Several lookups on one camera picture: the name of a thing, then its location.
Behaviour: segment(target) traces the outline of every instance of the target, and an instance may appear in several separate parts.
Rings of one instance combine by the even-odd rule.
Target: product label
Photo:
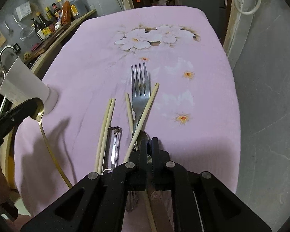
[[[57,19],[59,19],[60,14],[61,14],[61,10],[60,10],[60,11],[57,11],[57,12],[55,13],[55,17],[56,17]]]
[[[79,15],[79,12],[77,11],[77,9],[76,9],[74,4],[71,6],[71,11],[72,11],[72,15],[74,17]]]
[[[44,39],[46,38],[46,36],[44,36],[44,34],[42,33],[42,30],[39,30],[39,31],[37,32],[37,34],[40,36],[40,38],[41,38],[42,40],[44,40]]]
[[[42,30],[42,33],[44,36],[48,36],[49,34],[52,33],[52,31],[49,29],[49,27],[46,27],[45,29]]]

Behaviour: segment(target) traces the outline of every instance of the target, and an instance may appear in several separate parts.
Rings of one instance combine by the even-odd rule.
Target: fork
[[[145,106],[149,100],[150,97],[150,87],[149,87],[149,79],[146,71],[146,65],[143,63],[143,69],[144,69],[144,81],[143,83],[143,75],[142,75],[142,69],[141,64],[139,64],[139,73],[140,73],[140,81],[138,77],[138,66],[135,65],[135,73],[136,76],[134,76],[134,70],[133,66],[131,66],[131,75],[132,75],[132,109],[135,113],[134,123],[133,123],[133,131],[132,131],[132,137],[135,133],[135,130],[138,126],[138,122],[140,121],[140,118],[143,114],[143,111],[145,109]],[[138,197],[136,195],[135,191],[129,191],[127,196],[127,202],[126,202],[126,211],[131,212],[135,208],[136,204],[138,202]]]
[[[135,73],[136,77],[134,77],[133,66],[131,66],[131,74],[132,74],[132,109],[135,113],[134,123],[133,123],[133,132],[132,137],[135,133],[135,130],[138,126],[138,122],[143,114],[145,106],[150,97],[150,88],[149,88],[149,79],[146,71],[146,65],[143,63],[144,68],[144,80],[143,83],[143,75],[141,64],[139,64],[139,72],[140,72],[140,82],[138,79],[138,69],[137,65],[135,65]]]

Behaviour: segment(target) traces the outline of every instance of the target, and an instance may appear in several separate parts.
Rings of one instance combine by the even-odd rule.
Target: white cup
[[[44,103],[44,114],[50,113],[58,100],[58,93],[39,80],[19,57],[5,74],[0,94],[15,105],[31,98],[40,98]]]

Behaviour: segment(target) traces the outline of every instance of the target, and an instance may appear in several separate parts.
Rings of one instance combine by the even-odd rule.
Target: metal screw
[[[91,172],[87,176],[89,179],[94,180],[94,179],[97,179],[98,174],[96,172]]]
[[[173,161],[168,161],[165,165],[167,167],[175,167],[175,163]]]
[[[134,166],[135,166],[135,164],[134,164],[133,162],[127,162],[127,163],[125,164],[125,167],[126,167],[126,168],[134,168]]]
[[[211,178],[211,173],[210,172],[203,172],[202,173],[202,177],[204,178],[204,179],[209,179],[209,178]]]

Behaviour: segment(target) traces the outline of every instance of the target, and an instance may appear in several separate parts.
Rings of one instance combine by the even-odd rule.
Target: concrete floor
[[[276,232],[290,215],[290,8],[262,0],[234,68],[241,114],[237,196]]]

